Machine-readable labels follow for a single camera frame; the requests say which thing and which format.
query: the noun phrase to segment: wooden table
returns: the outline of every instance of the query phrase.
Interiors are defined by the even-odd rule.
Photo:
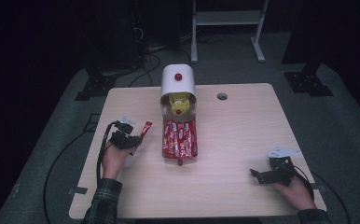
[[[219,100],[225,93],[227,100]],[[93,137],[78,186],[71,218],[83,218],[96,190],[95,167],[107,125],[126,116],[138,135],[147,120],[154,124],[118,177],[124,187],[119,218],[266,217],[297,211],[271,186],[259,185],[250,168],[270,170],[267,153],[277,146],[299,149],[270,84],[206,85],[196,87],[197,161],[183,166],[164,162],[160,87],[113,89]],[[292,158],[311,182],[302,155]],[[325,210],[318,190],[317,206]]]

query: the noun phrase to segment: human hand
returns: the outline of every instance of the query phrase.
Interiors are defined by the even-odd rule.
[[[285,199],[291,203],[297,210],[316,209],[316,204],[312,196],[306,189],[302,180],[294,176],[290,185],[285,186],[280,183],[272,184],[273,188],[279,191]]]
[[[106,150],[102,160],[104,173],[102,178],[116,179],[133,148],[118,149],[110,141],[105,144]]]

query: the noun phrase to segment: sleeve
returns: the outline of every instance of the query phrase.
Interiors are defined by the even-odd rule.
[[[301,224],[330,224],[326,211],[321,209],[306,209],[298,212]]]
[[[90,208],[82,224],[117,223],[117,205],[122,184],[117,180],[103,178],[93,195]]]

